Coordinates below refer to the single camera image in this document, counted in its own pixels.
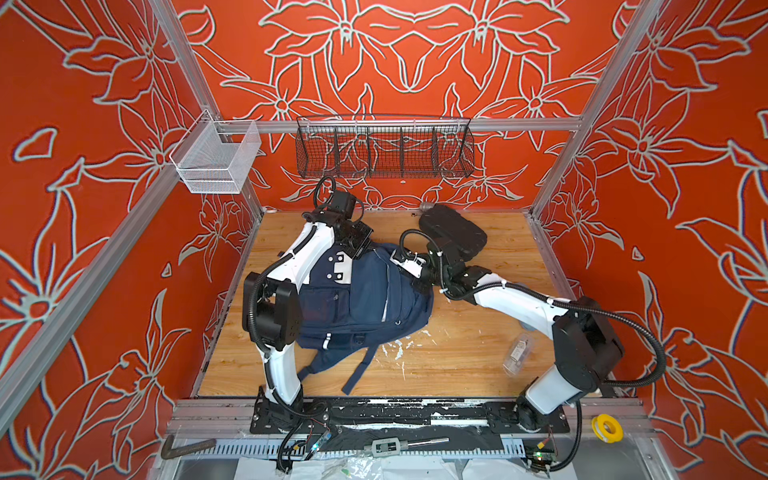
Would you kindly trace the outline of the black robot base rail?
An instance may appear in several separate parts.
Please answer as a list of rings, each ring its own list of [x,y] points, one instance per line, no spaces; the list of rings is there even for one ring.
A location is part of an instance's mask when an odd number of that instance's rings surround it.
[[[255,401],[249,432],[288,431],[298,422],[310,426],[359,429],[419,427],[480,427],[496,434],[564,434],[570,426],[559,407],[545,417],[520,414],[514,398],[472,397],[307,397],[296,416],[265,399]]]

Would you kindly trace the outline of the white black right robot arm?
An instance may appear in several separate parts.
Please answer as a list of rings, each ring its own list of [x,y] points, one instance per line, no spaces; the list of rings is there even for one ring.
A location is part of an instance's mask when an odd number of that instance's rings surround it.
[[[515,402],[516,421],[526,431],[540,430],[562,405],[574,405],[602,387],[649,386],[666,373],[664,346],[649,328],[601,309],[589,297],[568,300],[545,295],[487,268],[451,259],[448,249],[434,242],[428,243],[425,253],[404,250],[403,258],[402,269],[422,283],[439,287],[447,299],[508,315],[552,342],[553,366],[533,380]],[[609,378],[625,353],[614,322],[633,329],[651,347],[655,365],[650,372],[637,379]]]

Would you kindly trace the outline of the grey blue glasses case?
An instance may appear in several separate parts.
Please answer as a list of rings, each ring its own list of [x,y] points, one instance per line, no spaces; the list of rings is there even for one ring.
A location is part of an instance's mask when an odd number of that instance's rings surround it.
[[[527,331],[538,331],[538,329],[535,326],[532,326],[532,325],[530,325],[528,323],[525,323],[523,321],[518,321],[518,322],[519,322],[521,328],[523,328],[523,329],[525,329]]]

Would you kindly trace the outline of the navy blue student backpack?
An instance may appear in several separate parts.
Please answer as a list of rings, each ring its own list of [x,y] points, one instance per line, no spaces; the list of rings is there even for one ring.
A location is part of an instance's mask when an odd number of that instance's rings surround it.
[[[297,343],[316,352],[298,372],[300,380],[364,349],[342,387],[349,395],[381,346],[427,326],[434,293],[418,290],[392,262],[397,250],[395,244],[379,243],[353,259],[334,245],[321,255],[299,290],[303,322]]]

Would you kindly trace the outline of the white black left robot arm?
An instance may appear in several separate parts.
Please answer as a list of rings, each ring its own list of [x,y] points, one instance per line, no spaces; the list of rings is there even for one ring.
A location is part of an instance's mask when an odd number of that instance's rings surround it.
[[[355,259],[371,245],[372,228],[341,213],[319,210],[306,220],[297,239],[277,261],[244,284],[243,329],[256,345],[264,368],[265,396],[278,413],[294,418],[320,415],[303,411],[303,391],[295,364],[303,314],[299,292],[312,268],[333,245]]]

